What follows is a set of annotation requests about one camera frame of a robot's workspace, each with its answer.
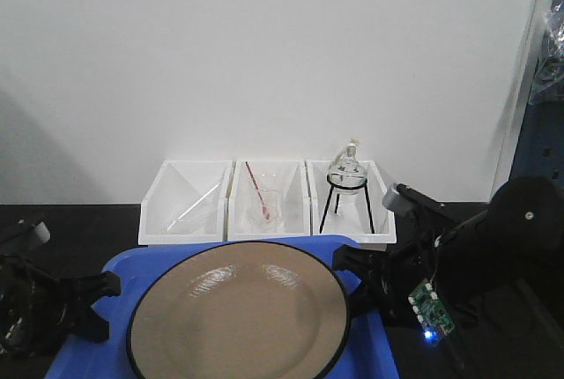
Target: dark table surface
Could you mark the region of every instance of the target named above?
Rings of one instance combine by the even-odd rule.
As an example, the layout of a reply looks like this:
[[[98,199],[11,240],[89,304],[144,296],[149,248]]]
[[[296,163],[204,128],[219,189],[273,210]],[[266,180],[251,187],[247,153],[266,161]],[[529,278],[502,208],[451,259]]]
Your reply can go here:
[[[483,208],[480,204],[451,207],[462,217],[470,217]],[[0,228],[37,211],[47,216],[51,240],[34,250],[30,258],[57,277],[96,274],[113,256],[137,247],[137,204],[0,205]],[[408,221],[397,219],[398,242],[408,240],[412,233]],[[564,280],[539,278],[530,284],[520,281],[487,294],[475,301],[475,306],[479,309],[479,326],[458,331],[453,337],[467,366],[464,374],[453,370],[445,353],[426,345],[421,331],[387,327],[400,377],[564,377],[564,334],[560,327],[564,324]],[[53,358],[0,357],[0,378],[42,378]]]

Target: plate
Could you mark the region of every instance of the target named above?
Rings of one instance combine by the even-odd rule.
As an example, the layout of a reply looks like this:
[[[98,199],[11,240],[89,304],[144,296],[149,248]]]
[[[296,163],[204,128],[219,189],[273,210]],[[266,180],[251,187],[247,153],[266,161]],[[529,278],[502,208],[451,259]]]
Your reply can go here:
[[[236,242],[155,281],[127,344],[144,379],[321,378],[349,326],[345,289],[321,260],[277,242]]]

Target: white plastic bin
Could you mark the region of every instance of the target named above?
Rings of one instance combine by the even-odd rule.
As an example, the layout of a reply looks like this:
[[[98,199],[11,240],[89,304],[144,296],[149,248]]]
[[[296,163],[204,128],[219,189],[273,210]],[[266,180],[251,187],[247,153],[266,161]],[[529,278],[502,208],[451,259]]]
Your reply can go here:
[[[166,160],[141,203],[139,244],[225,240],[232,161]]]
[[[309,192],[311,196],[312,233],[319,234],[319,226],[323,218],[323,209],[327,202],[330,185],[327,182],[328,160],[307,160]],[[375,234],[370,230],[367,203],[364,190],[353,196],[340,197],[338,213],[335,214],[337,199],[336,189],[331,197],[327,211],[323,234],[342,234],[363,244],[380,244],[396,242],[396,223],[394,213],[382,205],[382,198],[386,193],[386,186],[376,164],[372,160],[360,161],[367,169],[368,195],[372,207]]]
[[[251,216],[251,208],[260,207],[261,198],[268,204],[267,193],[256,191],[251,181],[246,160],[235,165],[233,186],[228,203],[228,241],[242,241],[280,236],[310,235],[311,216],[308,180],[303,160],[265,161],[248,160],[253,176],[261,189],[276,189],[281,211],[280,221],[271,227],[260,227]],[[268,179],[268,187],[262,180]]]

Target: circuit board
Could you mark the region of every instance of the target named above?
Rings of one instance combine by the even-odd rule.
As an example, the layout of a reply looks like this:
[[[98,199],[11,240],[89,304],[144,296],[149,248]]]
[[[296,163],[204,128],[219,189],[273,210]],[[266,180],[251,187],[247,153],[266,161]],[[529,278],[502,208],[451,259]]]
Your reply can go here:
[[[419,324],[423,328],[425,340],[436,346],[449,335],[455,324],[442,304],[437,292],[427,279],[415,287],[407,299],[412,305]]]

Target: blue plastic tray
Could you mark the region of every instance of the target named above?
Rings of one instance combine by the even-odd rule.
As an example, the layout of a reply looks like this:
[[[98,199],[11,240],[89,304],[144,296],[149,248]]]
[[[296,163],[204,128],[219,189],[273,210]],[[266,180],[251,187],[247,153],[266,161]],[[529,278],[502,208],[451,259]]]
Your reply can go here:
[[[304,236],[273,241],[305,249],[329,265],[335,249],[342,244],[357,245],[349,238],[339,235]],[[185,258],[217,245],[221,243],[131,249],[110,260],[105,270],[111,270],[120,276],[122,295],[104,297],[94,305],[96,311],[110,322],[110,339],[102,344],[94,344],[70,336],[53,361],[46,379],[137,379],[131,370],[125,350],[126,330],[137,301],[162,273]],[[349,292],[359,283],[350,272],[339,272],[338,275]],[[326,377],[398,378],[382,320],[377,313],[360,316],[352,321],[345,351]]]

